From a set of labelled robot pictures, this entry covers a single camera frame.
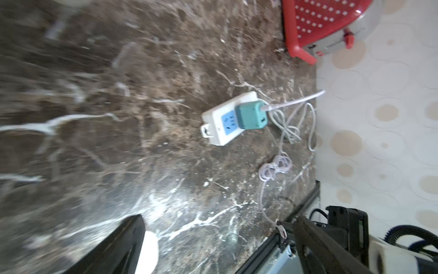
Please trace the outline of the teal USB wall charger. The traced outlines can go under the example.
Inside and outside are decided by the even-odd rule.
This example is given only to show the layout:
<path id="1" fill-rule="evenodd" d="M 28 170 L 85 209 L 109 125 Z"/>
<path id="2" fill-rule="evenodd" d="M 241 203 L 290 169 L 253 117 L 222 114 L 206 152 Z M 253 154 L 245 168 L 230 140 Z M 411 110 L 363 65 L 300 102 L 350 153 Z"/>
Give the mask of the teal USB wall charger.
<path id="1" fill-rule="evenodd" d="M 244 130 L 263 129 L 268 124 L 266 111 L 261 110 L 265 103 L 261 100 L 245 102 L 236 106 L 239 127 Z"/>

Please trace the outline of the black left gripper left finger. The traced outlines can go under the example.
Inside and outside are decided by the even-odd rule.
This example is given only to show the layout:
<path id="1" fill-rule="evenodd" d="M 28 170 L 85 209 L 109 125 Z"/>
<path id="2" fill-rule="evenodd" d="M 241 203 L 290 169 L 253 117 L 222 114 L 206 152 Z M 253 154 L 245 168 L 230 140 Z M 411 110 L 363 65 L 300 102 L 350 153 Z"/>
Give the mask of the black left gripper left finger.
<path id="1" fill-rule="evenodd" d="M 111 234 L 65 273 L 135 273 L 145 232 L 146 227 L 141 215 L 125 218 Z"/>

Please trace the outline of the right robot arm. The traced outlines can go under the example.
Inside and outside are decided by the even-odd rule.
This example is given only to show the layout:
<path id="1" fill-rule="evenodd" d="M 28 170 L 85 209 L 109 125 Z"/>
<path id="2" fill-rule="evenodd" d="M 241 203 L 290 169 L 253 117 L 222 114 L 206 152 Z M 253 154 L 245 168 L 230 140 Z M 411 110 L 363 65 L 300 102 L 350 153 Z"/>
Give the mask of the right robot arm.
<path id="1" fill-rule="evenodd" d="M 329 261 L 358 262 L 372 274 L 435 274 L 438 271 L 438 252 L 428 247 L 438 246 L 438 237 L 432 232 L 412 226 L 399 225 L 389 229 L 384 237 L 375 237 L 368 231 L 368 215 L 364 211 L 340 206 L 314 209 L 326 222 L 316 221 L 324 240 L 349 253 L 336 255 L 333 246 L 327 246 Z"/>

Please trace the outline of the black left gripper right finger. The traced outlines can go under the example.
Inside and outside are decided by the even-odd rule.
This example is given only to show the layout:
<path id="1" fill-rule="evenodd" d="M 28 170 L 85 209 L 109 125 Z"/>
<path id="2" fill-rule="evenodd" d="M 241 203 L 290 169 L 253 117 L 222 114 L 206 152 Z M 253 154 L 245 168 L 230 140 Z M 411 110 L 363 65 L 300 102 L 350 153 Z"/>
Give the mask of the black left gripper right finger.
<path id="1" fill-rule="evenodd" d="M 371 271 L 341 247 L 308 218 L 300 216 L 293 224 L 295 246 L 303 272 L 311 274 L 310 265 L 305 262 L 308 248 L 318 259 L 318 263 L 329 274 L 369 274 Z"/>

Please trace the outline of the white earbud charging case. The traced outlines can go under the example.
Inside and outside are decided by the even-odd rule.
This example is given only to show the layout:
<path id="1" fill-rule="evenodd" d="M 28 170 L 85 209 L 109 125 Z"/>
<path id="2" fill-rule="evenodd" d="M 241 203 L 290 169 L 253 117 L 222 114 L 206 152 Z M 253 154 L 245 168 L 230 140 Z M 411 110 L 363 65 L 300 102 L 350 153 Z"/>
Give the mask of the white earbud charging case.
<path id="1" fill-rule="evenodd" d="M 146 231 L 135 274 L 152 274 L 159 261 L 159 240 L 152 231 Z"/>

